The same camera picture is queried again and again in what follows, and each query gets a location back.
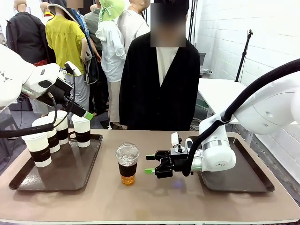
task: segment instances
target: white jacket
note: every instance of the white jacket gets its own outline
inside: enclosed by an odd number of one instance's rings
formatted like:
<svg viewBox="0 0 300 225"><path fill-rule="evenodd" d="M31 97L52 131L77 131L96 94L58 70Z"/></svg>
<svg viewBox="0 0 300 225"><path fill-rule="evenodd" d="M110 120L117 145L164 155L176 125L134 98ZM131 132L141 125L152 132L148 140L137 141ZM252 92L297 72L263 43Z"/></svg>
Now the white jacket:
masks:
<svg viewBox="0 0 300 225"><path fill-rule="evenodd" d="M118 82L122 79L126 54L124 37L115 21L98 23L96 37L102 43L101 66L108 82Z"/></svg>
<svg viewBox="0 0 300 225"><path fill-rule="evenodd" d="M147 25L144 18L130 9L124 10L119 16L118 27L124 36L126 54L134 39L150 32L150 27Z"/></svg>

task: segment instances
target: robotic arm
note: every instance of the robotic arm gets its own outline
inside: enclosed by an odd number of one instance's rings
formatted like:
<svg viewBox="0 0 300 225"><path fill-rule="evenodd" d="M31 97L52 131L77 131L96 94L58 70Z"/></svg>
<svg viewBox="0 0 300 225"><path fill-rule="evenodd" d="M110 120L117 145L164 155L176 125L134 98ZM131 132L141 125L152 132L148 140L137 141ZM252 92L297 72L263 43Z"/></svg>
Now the robotic arm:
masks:
<svg viewBox="0 0 300 225"><path fill-rule="evenodd" d="M230 148L225 124L236 118L255 134L270 134L293 121L300 124L300 60L280 66L249 85L221 114L203 120L200 135L187 139L181 146L178 135L172 135L173 148L157 151L147 160L158 160L153 171L158 178L171 177L173 171L188 176L193 172L222 171L235 166L236 158Z"/></svg>
<svg viewBox="0 0 300 225"><path fill-rule="evenodd" d="M55 63L36 67L3 45L0 45L0 52L0 112L14 102L20 93L54 106L48 96L48 93L51 93L55 102L63 105L68 112L89 120L93 118L83 107L73 103L70 97L72 86L65 82L65 75L67 73L81 75L73 63L67 62L63 69ZM42 132L52 130L53 126L46 126L44 129ZM38 133L37 130L29 128L23 131L1 131L0 138Z"/></svg>

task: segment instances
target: white table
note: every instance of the white table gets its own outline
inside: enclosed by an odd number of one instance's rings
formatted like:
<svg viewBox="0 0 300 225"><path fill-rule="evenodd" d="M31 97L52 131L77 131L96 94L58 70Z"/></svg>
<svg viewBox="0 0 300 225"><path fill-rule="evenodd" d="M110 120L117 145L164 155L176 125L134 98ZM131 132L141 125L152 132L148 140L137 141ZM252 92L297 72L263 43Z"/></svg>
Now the white table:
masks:
<svg viewBox="0 0 300 225"><path fill-rule="evenodd" d="M200 79L198 91L209 105L207 118L211 116L212 112L221 113L225 111L245 88L246 86L234 82L234 80ZM239 124L237 119L229 123ZM252 137L253 133L248 131L247 144L250 145Z"/></svg>

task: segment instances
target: black pole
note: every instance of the black pole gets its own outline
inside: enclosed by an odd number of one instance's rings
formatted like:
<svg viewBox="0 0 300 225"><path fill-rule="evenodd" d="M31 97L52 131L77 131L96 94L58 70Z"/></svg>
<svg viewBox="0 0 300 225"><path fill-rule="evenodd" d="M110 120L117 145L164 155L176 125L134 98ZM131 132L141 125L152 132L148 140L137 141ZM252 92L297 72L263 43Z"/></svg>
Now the black pole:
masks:
<svg viewBox="0 0 300 225"><path fill-rule="evenodd" d="M238 74L236 75L236 78L235 78L235 82L239 82L240 71L242 70L243 62L244 62L245 56L247 54L248 44L249 44L251 35L253 35L253 32L250 29L249 33L248 33L248 36L247 36L247 42L246 42L245 49L244 49L244 52L243 52L243 55L242 55L242 59L240 60L240 66L239 66L239 69L238 69Z"/></svg>
<svg viewBox="0 0 300 225"><path fill-rule="evenodd" d="M191 19L189 23L189 32L188 32L188 41L191 42L192 40L192 31L193 31L193 22L194 22L194 16L195 16L195 0L192 0L192 7L191 7Z"/></svg>

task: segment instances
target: plastic cup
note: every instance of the plastic cup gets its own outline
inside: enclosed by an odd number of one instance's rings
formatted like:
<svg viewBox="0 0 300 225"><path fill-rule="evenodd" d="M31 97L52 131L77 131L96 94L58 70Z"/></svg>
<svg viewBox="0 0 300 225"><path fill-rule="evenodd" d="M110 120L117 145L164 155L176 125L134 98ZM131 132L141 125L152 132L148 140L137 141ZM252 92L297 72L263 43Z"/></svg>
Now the plastic cup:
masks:
<svg viewBox="0 0 300 225"><path fill-rule="evenodd" d="M85 148L90 145L90 121L77 115L72 116L78 147Z"/></svg>
<svg viewBox="0 0 300 225"><path fill-rule="evenodd" d="M139 150L132 143L124 143L117 149L116 157L119 162L121 181L124 185L134 184L139 155Z"/></svg>
<svg viewBox="0 0 300 225"><path fill-rule="evenodd" d="M45 167L51 163L47 132L22 136L22 139L25 141L37 167Z"/></svg>
<svg viewBox="0 0 300 225"><path fill-rule="evenodd" d="M65 118L66 115L67 115L66 111L58 110L56 122L54 125L56 126L57 124L59 124ZM55 116L55 111L50 112L48 114L48 118L52 121L54 120L54 116ZM68 117L66 117L64 121L55 129L57 132L58 140L60 141L60 145L68 143L69 142Z"/></svg>
<svg viewBox="0 0 300 225"><path fill-rule="evenodd" d="M32 126L37 127L52 122L53 120L51 121L48 116L45 116L33 121ZM47 138L48 138L50 153L55 153L58 150L60 150L60 142L58 140L55 128L52 131L47 132Z"/></svg>

